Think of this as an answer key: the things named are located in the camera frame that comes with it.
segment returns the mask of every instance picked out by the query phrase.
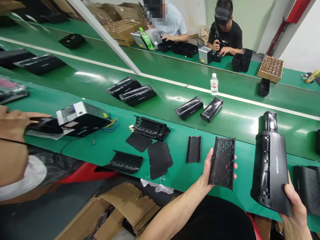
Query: yellow wire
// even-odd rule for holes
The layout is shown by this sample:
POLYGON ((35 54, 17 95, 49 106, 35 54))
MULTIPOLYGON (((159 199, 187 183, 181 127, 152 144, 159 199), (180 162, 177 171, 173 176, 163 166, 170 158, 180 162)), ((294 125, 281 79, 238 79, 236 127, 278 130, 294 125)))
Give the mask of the yellow wire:
POLYGON ((104 128, 110 127, 110 126, 113 125, 118 119, 119 119, 118 117, 115 117, 114 119, 110 120, 110 123, 109 123, 107 126, 105 126, 104 128))

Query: light blue shirt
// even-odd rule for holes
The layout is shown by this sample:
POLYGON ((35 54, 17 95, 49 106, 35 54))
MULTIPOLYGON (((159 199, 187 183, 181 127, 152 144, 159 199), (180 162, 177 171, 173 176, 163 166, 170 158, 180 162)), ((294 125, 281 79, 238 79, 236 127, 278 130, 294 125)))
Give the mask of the light blue shirt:
POLYGON ((159 30, 161 36, 164 34, 179 36, 188 32, 186 21, 183 19, 181 12, 171 3, 166 4, 167 14, 165 18, 152 18, 152 25, 159 30))

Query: blue wire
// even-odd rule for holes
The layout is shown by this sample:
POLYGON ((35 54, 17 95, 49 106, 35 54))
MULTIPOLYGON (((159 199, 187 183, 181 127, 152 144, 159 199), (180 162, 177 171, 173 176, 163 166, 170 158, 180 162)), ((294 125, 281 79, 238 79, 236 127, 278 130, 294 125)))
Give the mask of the blue wire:
POLYGON ((120 122, 119 121, 115 121, 115 124, 111 125, 110 127, 108 128, 102 128, 104 131, 106 132, 112 132, 114 131, 118 126, 120 125, 120 122))

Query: black t-shirt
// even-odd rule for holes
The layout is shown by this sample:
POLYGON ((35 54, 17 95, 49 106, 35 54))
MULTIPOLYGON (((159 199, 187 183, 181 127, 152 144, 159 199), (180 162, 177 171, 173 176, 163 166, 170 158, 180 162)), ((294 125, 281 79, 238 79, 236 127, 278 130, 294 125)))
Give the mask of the black t-shirt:
POLYGON ((232 21, 231 30, 229 32, 223 32, 218 25, 217 28, 220 38, 218 39, 215 37, 216 24, 214 22, 210 29, 209 43, 213 44, 213 42, 218 39, 220 42, 220 50, 223 47, 242 49, 242 30, 235 21, 232 21))
POLYGON ((256 240, 246 212, 231 202, 206 196, 173 240, 256 240))

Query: metal pole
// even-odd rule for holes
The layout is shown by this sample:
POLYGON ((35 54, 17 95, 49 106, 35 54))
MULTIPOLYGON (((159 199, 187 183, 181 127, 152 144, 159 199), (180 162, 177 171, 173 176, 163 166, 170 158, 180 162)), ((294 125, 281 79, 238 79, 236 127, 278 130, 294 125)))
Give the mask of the metal pole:
POLYGON ((67 0, 90 24, 90 26, 102 37, 102 39, 118 54, 118 56, 128 65, 128 67, 137 75, 141 75, 141 71, 133 63, 133 61, 119 47, 119 44, 114 40, 109 33, 101 26, 98 20, 92 15, 87 7, 80 0, 67 0))

